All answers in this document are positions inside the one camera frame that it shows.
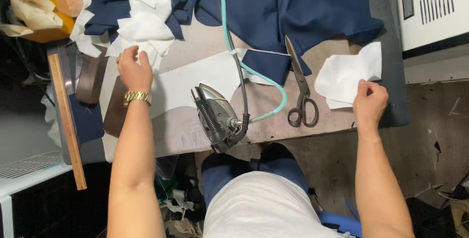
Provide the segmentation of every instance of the wooden ruler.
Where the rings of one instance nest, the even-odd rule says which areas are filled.
[[[59,104],[62,127],[65,133],[65,139],[67,140],[68,151],[70,152],[70,160],[72,161],[76,188],[78,190],[84,190],[86,189],[85,173],[83,172],[82,159],[78,150],[72,115],[70,114],[70,106],[68,104],[67,92],[65,91],[65,83],[63,81],[59,54],[51,54],[48,59],[49,66],[51,68],[52,80],[54,82],[55,94],[57,96],[55,103]]]

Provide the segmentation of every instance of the orange box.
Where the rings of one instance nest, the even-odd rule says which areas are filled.
[[[55,6],[58,6],[57,0],[50,1],[53,2]],[[63,20],[62,28],[37,30],[32,34],[28,34],[21,37],[39,43],[47,43],[70,37],[70,33],[72,33],[73,26],[75,25],[73,18],[64,13],[59,12],[57,8],[54,10],[54,13],[56,13],[57,16],[59,16]]]

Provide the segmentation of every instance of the gold watch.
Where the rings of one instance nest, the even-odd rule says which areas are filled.
[[[124,97],[124,106],[128,107],[128,104],[132,100],[142,100],[151,105],[151,94],[146,92],[126,92]]]

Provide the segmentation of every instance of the tabletop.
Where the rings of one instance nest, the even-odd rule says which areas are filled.
[[[383,80],[381,85],[385,86],[390,93],[390,104],[381,122],[382,127],[408,123],[402,49],[397,34],[398,30],[395,26],[397,9],[393,8],[395,1],[370,0],[372,16],[384,21],[383,32],[375,40],[382,42]],[[221,27],[202,25],[195,18],[192,19],[190,26],[182,25],[181,27],[185,41],[176,40],[170,46],[168,55],[163,57],[161,61],[160,73],[183,67],[227,50]],[[234,35],[232,36],[236,48],[249,48],[242,40]],[[295,75],[290,72],[284,85],[288,100],[283,110],[261,122],[250,124],[246,137],[238,144],[255,144],[353,129],[355,127],[355,117],[352,109],[330,110],[325,98],[315,92],[314,82],[328,57],[334,54],[357,54],[359,49],[359,46],[338,37],[320,43],[302,56],[312,71],[312,74],[306,77],[306,81],[311,91],[310,97],[316,101],[320,112],[319,121],[315,127],[308,128],[302,125],[296,128],[288,124],[287,113],[296,106],[300,92]],[[106,115],[115,77],[118,75],[115,59],[115,57],[109,58],[99,98],[103,117]],[[257,117],[275,109],[282,99],[280,92],[274,86],[248,82],[246,83],[246,92],[251,117]],[[240,88],[235,91],[230,103],[237,115],[242,116],[243,99]],[[210,141],[200,125],[195,104],[194,107],[183,106],[168,110],[153,118],[152,124],[157,157],[210,149]],[[104,149],[105,159],[111,162],[116,143],[116,138],[106,134],[98,142],[81,145],[80,152],[84,163],[97,162],[96,152],[100,152],[102,149]],[[91,155],[93,158],[87,158],[86,155]]]

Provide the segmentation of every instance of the scissor blade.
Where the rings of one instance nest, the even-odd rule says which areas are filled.
[[[295,49],[293,49],[293,45],[287,35],[285,35],[285,45],[287,46],[288,54],[292,58],[293,71],[295,73],[301,73],[301,75],[304,75],[303,71],[301,70],[300,63],[298,62]]]

